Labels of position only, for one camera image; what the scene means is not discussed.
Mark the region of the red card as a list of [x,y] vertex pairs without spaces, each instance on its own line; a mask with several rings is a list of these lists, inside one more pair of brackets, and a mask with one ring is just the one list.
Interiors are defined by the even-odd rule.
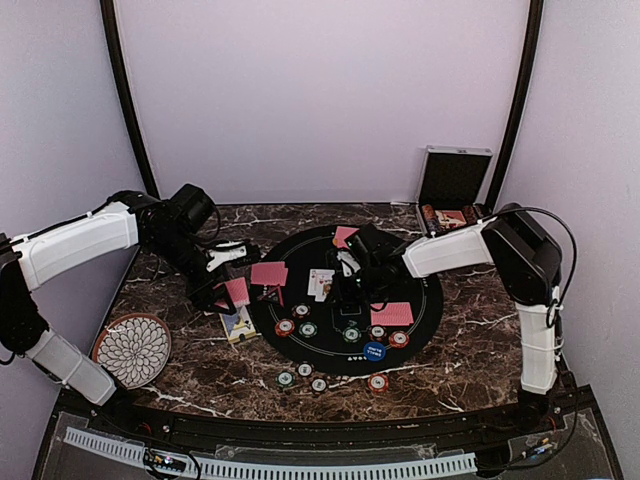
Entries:
[[349,227],[349,226],[338,226],[336,228],[335,234],[334,234],[334,238],[339,238],[339,239],[343,239],[344,242],[346,243],[346,247],[345,248],[338,248],[338,249],[349,249],[349,245],[347,244],[346,240],[353,234],[358,232],[358,228],[355,227]]
[[409,326],[414,317],[409,302],[374,303],[370,306],[371,324],[379,326]]
[[284,261],[259,262],[251,266],[251,283],[261,286],[285,286],[288,267]]

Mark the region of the red playing card deck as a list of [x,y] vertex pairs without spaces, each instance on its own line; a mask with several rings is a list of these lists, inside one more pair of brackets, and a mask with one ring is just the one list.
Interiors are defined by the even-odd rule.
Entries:
[[242,307],[250,304],[250,295],[247,282],[244,277],[228,280],[224,283],[235,307]]

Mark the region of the jack of hearts card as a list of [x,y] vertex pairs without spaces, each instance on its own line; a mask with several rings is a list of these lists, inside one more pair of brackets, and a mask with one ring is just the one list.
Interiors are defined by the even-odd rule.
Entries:
[[331,290],[334,270],[320,269],[316,271],[315,301],[324,302]]

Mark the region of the blue small blind button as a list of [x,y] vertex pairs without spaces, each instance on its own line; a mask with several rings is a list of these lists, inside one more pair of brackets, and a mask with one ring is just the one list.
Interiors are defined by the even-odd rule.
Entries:
[[384,344],[371,341],[364,346],[363,356],[370,362],[380,362],[385,358],[386,352],[387,349]]

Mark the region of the triangular red dealer button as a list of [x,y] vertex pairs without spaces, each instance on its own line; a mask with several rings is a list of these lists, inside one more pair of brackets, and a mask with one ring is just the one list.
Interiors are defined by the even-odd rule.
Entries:
[[257,296],[257,300],[278,305],[280,307],[284,306],[282,289],[279,285],[265,286],[262,293]]

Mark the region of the red poker chip stack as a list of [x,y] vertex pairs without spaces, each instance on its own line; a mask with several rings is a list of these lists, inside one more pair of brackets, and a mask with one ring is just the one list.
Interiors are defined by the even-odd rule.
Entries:
[[389,378],[386,374],[372,374],[367,381],[369,389],[374,393],[383,393],[389,389]]

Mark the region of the green poker chip stack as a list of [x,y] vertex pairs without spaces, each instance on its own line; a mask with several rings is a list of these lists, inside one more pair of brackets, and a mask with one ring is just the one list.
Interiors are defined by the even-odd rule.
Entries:
[[295,383],[295,377],[291,372],[282,371],[276,376],[276,384],[280,388],[289,388]]

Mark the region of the three of diamonds card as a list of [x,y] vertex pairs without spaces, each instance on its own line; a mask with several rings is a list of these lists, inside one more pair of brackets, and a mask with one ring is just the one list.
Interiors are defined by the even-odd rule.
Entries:
[[322,286],[320,284],[320,273],[317,269],[311,269],[309,272],[309,282],[307,293],[310,296],[318,296],[322,292]]

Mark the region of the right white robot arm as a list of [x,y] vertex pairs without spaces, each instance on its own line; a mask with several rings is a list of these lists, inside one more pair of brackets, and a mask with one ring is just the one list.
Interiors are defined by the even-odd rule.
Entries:
[[570,285],[561,278],[562,249],[536,221],[539,214],[558,218],[537,207],[510,203],[471,225],[399,245],[385,241],[374,225],[364,225],[346,239],[350,260],[337,264],[327,302],[371,307],[386,302],[389,290],[410,278],[493,265],[518,313],[521,389],[533,394],[511,410],[510,424],[517,432],[530,434],[549,416],[542,396],[558,376],[562,344],[558,319]]

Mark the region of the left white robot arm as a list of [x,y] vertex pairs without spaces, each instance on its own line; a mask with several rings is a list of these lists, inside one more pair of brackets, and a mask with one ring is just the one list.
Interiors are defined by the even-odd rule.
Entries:
[[39,307],[37,290],[62,278],[57,293],[72,313],[88,318],[84,332],[96,331],[115,275],[101,279],[90,262],[143,248],[165,261],[186,281],[186,297],[198,310],[232,314],[236,308],[225,286],[225,268],[249,255],[245,241],[205,238],[199,231],[219,211],[199,187],[186,184],[169,199],[134,190],[119,191],[101,206],[39,231],[1,237],[1,345],[12,358],[32,361],[62,386],[96,406],[120,436],[141,427],[140,412],[113,397],[114,377],[66,339],[80,319],[61,328],[47,319],[61,317],[53,304]]

